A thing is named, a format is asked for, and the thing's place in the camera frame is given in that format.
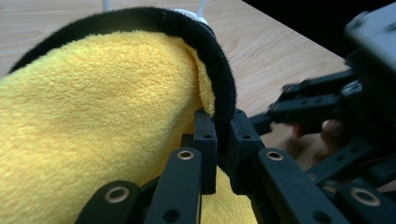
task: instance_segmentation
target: table surface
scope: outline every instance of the table surface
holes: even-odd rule
[[[198,0],[113,0],[112,9],[137,6],[197,11]],[[70,21],[102,10],[102,1],[31,0],[0,2],[0,77],[24,52]],[[248,116],[266,111],[283,85],[347,69],[344,59],[240,0],[207,0],[203,14],[229,59],[238,98]],[[267,147],[285,149],[306,169],[328,155],[318,134],[301,139],[290,127],[274,125],[262,137]]]

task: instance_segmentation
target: dark background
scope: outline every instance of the dark background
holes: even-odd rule
[[[391,4],[390,0],[244,0],[345,58],[357,47],[344,36],[344,27],[363,11],[373,11]]]

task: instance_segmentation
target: fuzzy fabric texture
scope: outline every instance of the fuzzy fabric texture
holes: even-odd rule
[[[196,109],[223,127],[233,113],[232,74],[215,74],[229,67],[216,67],[208,60],[216,55],[186,39],[151,28],[54,45],[50,37],[0,79],[0,223],[73,223],[104,184],[143,185],[160,175],[181,135],[192,133]],[[203,197],[202,222],[256,222],[248,198],[234,195],[220,170],[217,193]]]

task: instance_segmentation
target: black plastic bracket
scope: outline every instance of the black plastic bracket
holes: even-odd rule
[[[380,162],[370,167],[361,177],[364,181],[370,183],[370,186],[379,188],[388,182],[396,179],[396,156]]]
[[[195,112],[193,147],[203,158],[202,194],[216,192],[216,169],[218,161],[218,138],[212,118],[203,110]]]
[[[251,117],[250,122],[258,135],[263,135],[272,131],[271,123],[273,120],[266,113],[261,113]]]
[[[306,79],[298,84],[288,84],[282,88],[278,101],[295,97],[309,97],[325,93],[339,93],[347,83],[356,79],[352,69],[323,77]]]
[[[201,152],[183,147],[166,163],[144,223],[200,223]]]
[[[349,223],[288,153],[261,150],[257,174],[281,223]]]
[[[273,103],[267,114],[277,123],[298,123],[304,133],[320,133],[322,123],[335,114],[339,97],[323,94]]]
[[[126,224],[141,221],[139,187],[128,181],[114,181],[97,190],[81,210],[76,224]]]
[[[252,161],[265,146],[244,111],[235,110],[230,123],[226,173],[234,193],[249,195],[256,178]]]
[[[313,183],[320,185],[362,158],[379,151],[380,148],[363,139],[357,139],[308,169],[306,174]]]
[[[341,185],[337,188],[334,203],[356,223],[396,223],[396,203],[363,184]]]

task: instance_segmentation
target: black trim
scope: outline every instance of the black trim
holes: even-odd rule
[[[216,96],[214,121],[219,127],[225,126],[231,119],[236,104],[236,89],[227,58],[213,31],[207,25],[169,9],[125,8],[95,14],[72,22],[28,51],[9,73],[33,62],[51,49],[57,49],[87,35],[105,35],[117,31],[134,30],[179,36],[197,50],[199,58],[206,66],[206,72],[212,81],[212,89]]]

